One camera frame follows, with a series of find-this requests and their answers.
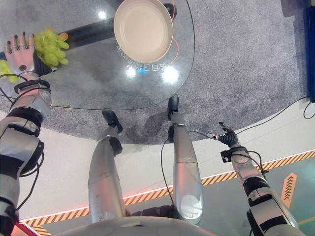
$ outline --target round glass table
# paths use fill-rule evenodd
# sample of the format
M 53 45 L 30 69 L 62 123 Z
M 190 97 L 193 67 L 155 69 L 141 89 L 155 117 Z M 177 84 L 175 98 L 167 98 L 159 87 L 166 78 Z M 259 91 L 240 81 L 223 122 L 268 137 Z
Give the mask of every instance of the round glass table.
M 17 1 L 17 12 L 12 15 L 5 11 L 9 3 L 4 3 L 0 25 L 12 16 L 15 19 L 11 19 L 12 25 L 1 25 L 5 29 L 1 41 L 20 31 L 37 33 L 47 27 L 69 34 L 66 58 L 70 64 L 42 77 L 51 85 L 54 106 L 113 110 L 153 106 L 176 93 L 190 73 L 194 31 L 189 5 L 186 0 L 161 0 L 176 7 L 173 42 L 162 59 L 145 64 L 128 57 L 115 39 L 113 21 L 121 2 Z M 143 28 L 146 27 L 155 26 L 143 22 Z M 2 79 L 1 86 L 8 95 L 16 97 L 15 84 Z

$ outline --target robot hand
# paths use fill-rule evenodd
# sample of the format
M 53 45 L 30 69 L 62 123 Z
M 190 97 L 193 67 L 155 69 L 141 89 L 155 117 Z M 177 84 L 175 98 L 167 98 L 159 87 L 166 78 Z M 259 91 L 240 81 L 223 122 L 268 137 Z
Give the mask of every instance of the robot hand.
M 240 146 L 240 143 L 234 130 L 226 123 L 219 122 L 219 124 L 222 126 L 222 129 L 226 131 L 226 133 L 225 135 L 220 135 L 218 140 L 228 145 L 230 148 L 234 146 Z
M 11 40 L 4 44 L 5 57 L 14 74 L 21 75 L 27 80 L 36 80 L 39 76 L 52 72 L 36 55 L 34 48 L 34 35 L 29 35 L 29 43 L 26 45 L 25 32 L 18 36 L 14 35 Z

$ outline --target cable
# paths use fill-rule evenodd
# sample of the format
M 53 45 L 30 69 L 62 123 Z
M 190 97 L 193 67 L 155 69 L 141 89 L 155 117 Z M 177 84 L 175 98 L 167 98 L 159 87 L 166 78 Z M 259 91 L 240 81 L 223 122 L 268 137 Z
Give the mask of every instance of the cable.
M 36 173 L 36 176 L 35 176 L 33 185 L 32 185 L 32 187 L 31 187 L 30 193 L 29 193 L 28 196 L 22 201 L 22 203 L 16 208 L 16 210 L 19 210 L 19 209 L 25 204 L 25 202 L 30 198 L 30 196 L 31 196 L 32 193 L 33 193 L 33 190 L 34 190 L 34 187 L 35 187 L 36 181 L 37 181 L 37 179 L 38 179 L 38 175 L 39 175 L 39 164 L 36 163 L 36 166 L 37 166 L 37 173 Z
M 262 167 L 261 155 L 258 152 L 256 152 L 256 151 L 248 151 L 248 152 L 252 152 L 252 153 L 255 153 L 255 154 L 258 155 L 259 162 L 260 162 L 260 169 L 262 170 L 261 174 L 264 176 L 265 180 L 267 180 L 266 173 L 268 173 L 269 171 L 264 170 L 264 168 Z
M 307 104 L 306 108 L 304 109 L 303 117 L 304 117 L 305 119 L 312 119 L 313 117 L 315 117 L 315 113 L 314 113 L 314 115 L 312 115 L 311 117 L 306 117 L 306 116 L 305 116 L 305 111 L 306 111 L 306 109 L 309 107 L 309 105 L 310 105 L 311 103 L 312 103 L 312 102 L 309 102 L 309 104 Z
M 261 174 L 264 175 L 264 174 L 263 174 L 263 172 L 264 172 L 263 169 L 262 169 L 261 166 L 258 164 L 258 162 L 257 162 L 255 159 L 253 159 L 252 157 L 246 156 L 246 155 L 243 155 L 243 154 L 238 154 L 238 153 L 232 153 L 231 156 L 243 156 L 243 157 L 249 158 L 250 160 L 252 160 L 253 162 L 255 162 L 255 164 L 259 167 Z
M 6 99 L 8 99 L 8 101 L 9 101 L 10 103 L 13 103 L 13 101 L 10 99 L 10 97 L 9 97 L 8 95 L 5 94 L 5 92 L 2 90 L 1 87 L 0 87 L 0 91 L 2 92 L 3 96 L 4 96 Z
M 16 101 L 20 99 L 20 97 L 22 97 L 22 96 L 25 95 L 26 93 L 28 93 L 28 92 L 30 92 L 30 91 L 33 91 L 33 90 L 36 90 L 36 89 L 42 89 L 42 90 L 46 90 L 46 91 L 49 91 L 49 92 L 50 92 L 50 89 L 49 89 L 49 88 L 42 88 L 42 87 L 31 88 L 31 89 L 29 89 L 29 90 L 27 90 L 27 91 L 21 93 L 19 96 L 17 96 L 17 98 L 12 102 L 10 109 L 14 106 L 14 104 L 16 103 Z
M 37 169 L 39 169 L 41 167 L 43 162 L 44 162 L 44 152 L 42 152 L 42 154 L 41 154 L 41 161 L 40 161 L 38 167 L 35 170 L 33 170 L 32 172 L 29 172 L 29 173 L 24 174 L 24 175 L 20 175 L 20 177 L 26 177 L 26 176 L 30 176 L 30 175 L 34 174 L 37 171 Z
M 187 132 L 194 132 L 194 133 L 197 133 L 197 134 L 201 134 L 201 135 L 203 135 L 203 136 L 207 137 L 208 139 L 211 139 L 208 135 L 203 134 L 203 133 L 198 132 L 198 131 L 195 131 L 195 130 L 187 130 Z
M 16 75 L 16 74 L 3 74 L 3 75 L 0 75 L 0 79 L 2 77 L 5 77 L 5 76 L 15 76 L 15 77 L 19 77 L 19 78 L 21 78 L 21 79 L 23 79 L 25 81 L 28 81 L 27 78 L 23 77 L 22 75 Z
M 275 117 L 277 117 L 278 115 L 280 115 L 282 112 L 284 112 L 284 111 L 285 111 L 286 109 L 288 109 L 290 106 L 292 106 L 294 103 L 296 103 L 296 102 L 298 102 L 298 101 L 300 101 L 300 100 L 302 100 L 302 99 L 304 99 L 304 98 L 307 98 L 307 96 L 301 97 L 300 99 L 296 100 L 295 102 L 292 102 L 290 105 L 288 105 L 286 108 L 284 108 L 282 111 L 280 111 L 280 112 L 279 112 L 278 114 L 276 114 L 275 116 L 271 117 L 269 120 L 266 120 L 266 121 L 264 121 L 263 123 L 260 123 L 260 124 L 257 124 L 257 125 L 248 127 L 248 128 L 246 128 L 246 129 L 244 129 L 244 130 L 238 132 L 237 134 L 240 134 L 240 133 L 244 132 L 245 130 L 252 129 L 252 128 L 257 127 L 257 126 L 259 126 L 259 125 L 265 124 L 265 123 L 267 123 L 268 121 L 271 121 L 273 118 L 275 118 Z
M 167 186 L 167 182 L 166 182 L 166 178 L 165 178 L 165 174 L 164 174 L 164 170 L 163 170 L 163 162 L 162 162 L 162 152 L 163 152 L 163 148 L 164 148 L 164 146 L 165 146 L 165 144 L 166 144 L 167 141 L 168 141 L 168 139 L 165 140 L 165 142 L 164 142 L 164 144 L 163 144 L 163 146 L 162 146 L 162 149 L 161 149 L 161 169 L 162 169 L 162 174 L 163 174 L 164 183 L 165 183 L 165 186 L 166 186 L 167 191 L 168 191 L 168 195 L 169 195 L 169 197 L 171 198 L 172 204 L 174 205 L 174 201 L 173 201 L 173 198 L 172 198 L 172 196 L 171 196 L 171 192 L 169 191 L 169 188 L 168 188 L 168 186 Z

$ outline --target yellow black hazard stripe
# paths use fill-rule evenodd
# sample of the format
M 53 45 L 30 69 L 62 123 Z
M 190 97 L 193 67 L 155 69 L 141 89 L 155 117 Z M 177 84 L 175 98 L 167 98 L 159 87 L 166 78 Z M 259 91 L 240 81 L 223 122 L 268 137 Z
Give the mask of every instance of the yellow black hazard stripe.
M 297 161 L 306 160 L 306 159 L 309 159 L 309 158 L 314 157 L 314 156 L 315 156 L 315 150 L 311 150 L 311 151 L 307 151 L 307 152 L 304 152 L 301 154 L 285 157 L 285 158 L 282 158 L 279 160 L 266 162 L 262 166 L 263 166 L 264 170 L 270 170 L 270 169 L 273 169 L 273 168 L 276 168 L 279 166 L 289 165 L 289 164 L 292 164 L 292 163 L 297 162 Z M 230 172 L 202 178 L 201 183 L 203 186 L 206 186 L 208 184 L 215 184 L 218 182 L 234 179 L 236 177 L 237 177 L 236 172 L 230 171 Z M 170 186 L 169 190 L 170 190 L 170 193 L 172 194 L 173 187 Z M 141 193 L 141 194 L 136 194 L 136 195 L 133 195 L 130 197 L 125 197 L 124 202 L 125 202 L 125 205 L 128 206 L 131 204 L 140 203 L 140 202 L 155 199 L 155 198 L 160 198 L 160 197 L 163 197 L 166 195 L 168 195 L 167 189 L 161 188 L 161 189 L 157 189 L 157 190 L 153 190 L 153 191 L 149 191 L 149 192 L 145 192 L 145 193 Z M 89 213 L 90 213 L 89 208 L 84 207 L 84 208 L 70 210 L 67 212 L 57 213 L 57 214 L 53 214 L 53 215 L 49 215 L 49 216 L 39 217 L 36 219 L 23 220 L 23 222 L 28 224 L 29 226 L 31 226 L 39 235 L 50 236 L 51 234 L 49 232 L 47 232 L 42 227 L 42 225 L 51 224 L 51 223 L 55 223 L 58 221 L 69 220 L 69 219 L 73 219 L 73 218 L 78 218 L 81 216 L 86 216 Z

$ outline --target orange chevron sign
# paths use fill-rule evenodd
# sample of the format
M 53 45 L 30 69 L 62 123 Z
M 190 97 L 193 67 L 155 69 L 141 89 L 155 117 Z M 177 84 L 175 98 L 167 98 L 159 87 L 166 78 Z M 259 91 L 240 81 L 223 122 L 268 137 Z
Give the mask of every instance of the orange chevron sign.
M 291 173 L 284 179 L 283 182 L 283 188 L 281 193 L 281 200 L 284 202 L 284 204 L 287 206 L 287 208 L 290 208 L 291 201 L 293 198 L 293 192 L 296 184 L 296 174 Z

